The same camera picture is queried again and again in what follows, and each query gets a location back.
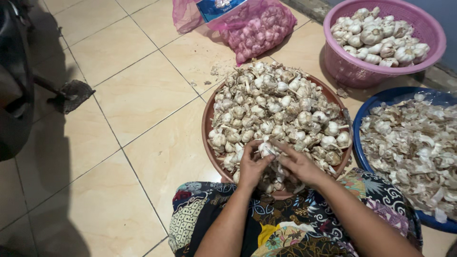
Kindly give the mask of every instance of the pink plastic basket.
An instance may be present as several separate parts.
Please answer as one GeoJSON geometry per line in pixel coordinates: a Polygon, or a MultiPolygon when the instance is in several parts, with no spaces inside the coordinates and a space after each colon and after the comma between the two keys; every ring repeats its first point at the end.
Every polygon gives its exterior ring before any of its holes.
{"type": "Polygon", "coordinates": [[[446,36],[443,28],[430,14],[421,8],[401,0],[346,0],[337,4],[324,20],[325,66],[328,72],[341,84],[367,88],[375,86],[387,78],[411,74],[435,64],[446,49],[446,36]],[[427,59],[412,67],[389,68],[366,63],[348,54],[332,37],[330,28],[339,17],[351,17],[360,8],[372,10],[379,6],[380,17],[394,15],[395,20],[405,20],[414,27],[413,37],[430,46],[427,59]]]}

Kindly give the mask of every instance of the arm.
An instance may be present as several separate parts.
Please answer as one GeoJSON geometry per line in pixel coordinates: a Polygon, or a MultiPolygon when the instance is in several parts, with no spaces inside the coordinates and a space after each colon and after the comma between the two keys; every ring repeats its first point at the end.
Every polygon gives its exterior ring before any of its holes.
{"type": "Polygon", "coordinates": [[[272,143],[290,157],[281,156],[279,162],[325,198],[364,256],[423,257],[398,231],[322,172],[305,155],[277,141],[272,143]]]}
{"type": "Polygon", "coordinates": [[[240,256],[243,243],[243,232],[248,213],[249,199],[257,186],[263,170],[274,159],[269,155],[262,160],[259,157],[251,159],[253,148],[262,140],[254,140],[244,146],[243,157],[240,162],[240,179],[238,187],[225,204],[221,214],[205,233],[200,246],[195,253],[196,257],[240,256]]]}

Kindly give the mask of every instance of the blue plastic basin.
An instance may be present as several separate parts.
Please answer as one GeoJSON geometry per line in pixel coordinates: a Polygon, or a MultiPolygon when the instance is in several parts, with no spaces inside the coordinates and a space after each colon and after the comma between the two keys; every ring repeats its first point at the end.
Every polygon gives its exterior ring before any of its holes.
{"type": "MultiPolygon", "coordinates": [[[[425,100],[431,101],[433,105],[443,105],[445,107],[457,104],[457,98],[448,93],[439,92],[433,89],[422,88],[422,87],[396,87],[387,89],[377,93],[368,99],[357,112],[356,118],[354,119],[354,147],[356,149],[357,157],[364,170],[374,173],[373,169],[368,164],[365,154],[363,153],[362,145],[360,143],[360,125],[362,118],[370,115],[369,111],[373,107],[378,107],[382,102],[387,105],[393,105],[404,100],[413,99],[414,94],[423,93],[426,95],[425,100]]],[[[457,222],[451,219],[447,219],[446,223],[440,223],[435,220],[435,217],[424,214],[422,211],[416,211],[422,224],[431,227],[436,230],[443,232],[457,234],[457,222]]]]}

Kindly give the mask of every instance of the patterned fabric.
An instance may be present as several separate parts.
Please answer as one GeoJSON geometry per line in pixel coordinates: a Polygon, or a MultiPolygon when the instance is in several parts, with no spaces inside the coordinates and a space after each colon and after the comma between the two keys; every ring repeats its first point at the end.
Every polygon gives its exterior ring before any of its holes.
{"type": "MultiPolygon", "coordinates": [[[[422,248],[419,218],[401,192],[382,178],[353,169],[339,180],[366,206],[422,248]]],[[[188,182],[173,198],[168,243],[177,257],[193,256],[236,185],[188,182]]],[[[242,257],[357,257],[354,245],[323,197],[312,189],[275,201],[255,192],[244,230],[242,257]]]]}

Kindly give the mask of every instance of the brown plastic tray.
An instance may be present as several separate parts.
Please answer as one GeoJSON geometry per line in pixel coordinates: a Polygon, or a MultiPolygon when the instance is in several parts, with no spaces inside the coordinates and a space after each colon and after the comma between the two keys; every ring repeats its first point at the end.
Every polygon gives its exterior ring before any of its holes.
{"type": "MultiPolygon", "coordinates": [[[[314,76],[309,76],[307,78],[309,81],[316,83],[316,85],[322,87],[322,92],[323,94],[327,97],[328,102],[334,102],[337,103],[341,109],[345,108],[343,102],[340,100],[340,98],[331,90],[326,84],[324,84],[322,81],[318,80],[314,76]]],[[[205,146],[206,154],[208,154],[209,160],[213,164],[214,168],[219,172],[219,174],[222,177],[225,177],[228,181],[233,183],[233,176],[230,174],[230,172],[226,169],[222,168],[222,163],[223,161],[217,160],[216,156],[214,154],[214,150],[211,148],[209,145],[207,139],[208,139],[208,134],[209,132],[213,129],[211,126],[211,120],[210,118],[214,117],[214,108],[213,105],[215,103],[214,101],[214,96],[216,95],[216,91],[222,88],[225,85],[225,82],[222,82],[222,84],[214,90],[213,94],[211,95],[208,103],[206,104],[205,111],[203,112],[203,120],[202,120],[202,137],[203,137],[203,145],[205,146]]],[[[336,171],[336,175],[334,175],[335,178],[338,178],[338,176],[343,172],[344,167],[346,166],[349,157],[351,156],[351,151],[352,151],[352,144],[349,146],[349,148],[346,148],[343,150],[343,156],[341,163],[338,166],[333,166],[333,168],[336,171]]],[[[292,193],[289,193],[287,191],[275,191],[272,194],[276,199],[285,199],[288,197],[293,196],[292,193]]]]}

